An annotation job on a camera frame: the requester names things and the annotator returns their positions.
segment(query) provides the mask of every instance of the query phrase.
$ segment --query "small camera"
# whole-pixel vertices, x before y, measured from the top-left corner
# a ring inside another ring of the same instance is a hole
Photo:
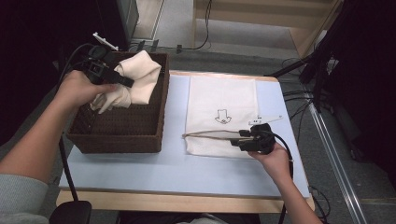
[[[115,57],[114,53],[106,47],[93,46],[85,58],[87,60],[79,63],[78,67],[74,67],[74,69],[83,70],[92,84],[119,83],[129,88],[134,85],[132,79],[121,76],[120,73],[107,66],[108,63],[113,62]]]
[[[253,137],[251,139],[230,140],[231,145],[241,148],[241,151],[258,151],[262,154],[269,154],[274,149],[275,136],[268,123],[254,125],[249,130],[240,130],[241,137]]]

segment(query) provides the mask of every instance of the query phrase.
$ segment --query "white fabric bag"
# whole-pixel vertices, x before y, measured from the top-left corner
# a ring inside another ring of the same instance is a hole
[[[113,106],[128,108],[131,104],[147,105],[157,84],[161,66],[142,50],[134,57],[119,62],[114,70],[121,76],[134,80],[134,85],[129,88],[118,84],[115,91],[98,94],[91,103],[91,109],[101,108],[99,114],[102,114],[107,109],[111,110]]]
[[[258,116],[256,82],[254,79],[195,77],[190,79],[186,133],[202,131],[249,130],[248,122]],[[205,134],[238,137],[229,133]],[[187,136],[187,151],[192,155],[250,158],[229,140]]]

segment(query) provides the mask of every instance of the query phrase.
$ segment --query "person's right hand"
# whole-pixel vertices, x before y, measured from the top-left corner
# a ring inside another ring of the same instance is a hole
[[[283,178],[290,178],[288,152],[279,143],[274,144],[274,150],[268,155],[256,151],[249,151],[248,155],[262,164],[275,183]]]
[[[92,101],[97,94],[114,91],[116,87],[114,84],[93,85],[84,73],[73,70],[65,76],[54,102],[62,109],[74,110]]]

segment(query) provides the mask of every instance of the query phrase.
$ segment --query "wicker basket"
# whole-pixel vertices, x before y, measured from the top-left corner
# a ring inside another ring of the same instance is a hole
[[[115,62],[133,57],[132,52],[116,52]],[[159,152],[163,139],[163,120],[169,86],[167,54],[150,53],[162,66],[148,105],[113,107],[103,114],[82,106],[66,134],[82,153]]]

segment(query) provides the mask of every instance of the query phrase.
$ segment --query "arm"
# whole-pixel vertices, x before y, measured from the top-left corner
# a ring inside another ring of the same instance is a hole
[[[81,72],[68,74],[32,129],[0,161],[0,174],[22,175],[47,183],[69,115],[96,94],[114,90],[114,85],[91,84]]]
[[[285,148],[275,143],[274,150],[268,155],[258,152],[249,152],[248,154],[258,160],[268,175],[273,178],[293,223],[322,223],[290,177],[289,158]]]

